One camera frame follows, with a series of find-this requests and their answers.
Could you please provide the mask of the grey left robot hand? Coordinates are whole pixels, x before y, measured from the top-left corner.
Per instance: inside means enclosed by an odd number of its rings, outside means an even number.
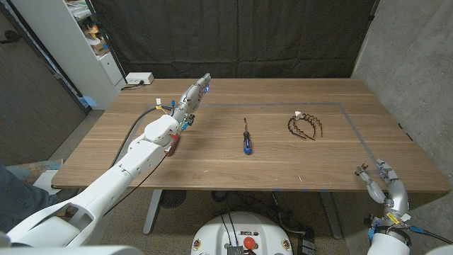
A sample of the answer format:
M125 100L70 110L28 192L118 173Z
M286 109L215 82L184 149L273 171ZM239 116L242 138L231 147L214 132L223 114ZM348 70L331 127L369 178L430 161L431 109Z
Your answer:
M173 107L169 115L179 123L194 113L200 105L203 96L210 89L211 74L206 73L197 82L183 92L179 102Z

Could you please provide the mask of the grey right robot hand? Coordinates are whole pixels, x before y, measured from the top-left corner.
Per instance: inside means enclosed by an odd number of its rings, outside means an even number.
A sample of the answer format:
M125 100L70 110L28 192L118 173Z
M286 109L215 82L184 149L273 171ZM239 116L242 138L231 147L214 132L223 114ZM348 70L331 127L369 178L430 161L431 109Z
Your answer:
M355 175L366 183L369 196L376 203L385 205L385 215L391 213L396 219L409 220L410 217L406 216L409 211L407 190L394 169L385 161L377 160L376 167L380 170L380 176L387 185L387 195L385 195L378 183L366 173L365 169L367 167L367 164L358 166Z

